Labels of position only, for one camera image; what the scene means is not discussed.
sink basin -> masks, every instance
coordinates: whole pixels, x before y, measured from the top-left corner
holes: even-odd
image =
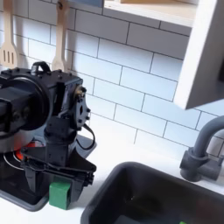
[[[224,196],[138,163],[119,164],[81,224],[223,224]]]

green block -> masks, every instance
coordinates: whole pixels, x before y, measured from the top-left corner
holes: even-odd
[[[68,195],[70,187],[70,183],[60,180],[52,182],[49,189],[49,204],[67,210],[67,207],[70,204]]]

shelf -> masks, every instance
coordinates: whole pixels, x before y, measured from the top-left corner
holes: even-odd
[[[174,0],[126,0],[125,3],[105,1],[104,7],[130,14],[184,26],[193,26],[197,5]]]

faucet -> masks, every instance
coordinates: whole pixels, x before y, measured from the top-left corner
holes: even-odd
[[[180,174],[184,179],[198,182],[202,176],[212,180],[219,177],[224,157],[220,157],[218,161],[209,158],[207,146],[213,135],[223,129],[224,116],[214,118],[202,128],[194,147],[189,148],[182,158]]]

wooden spoon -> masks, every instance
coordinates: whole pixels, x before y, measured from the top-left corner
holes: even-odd
[[[0,52],[4,67],[18,66],[18,50],[13,42],[12,0],[3,0],[4,43]]]
[[[61,69],[65,73],[67,72],[67,63],[65,61],[67,11],[67,0],[59,0],[57,3],[56,54],[52,61],[52,70]]]

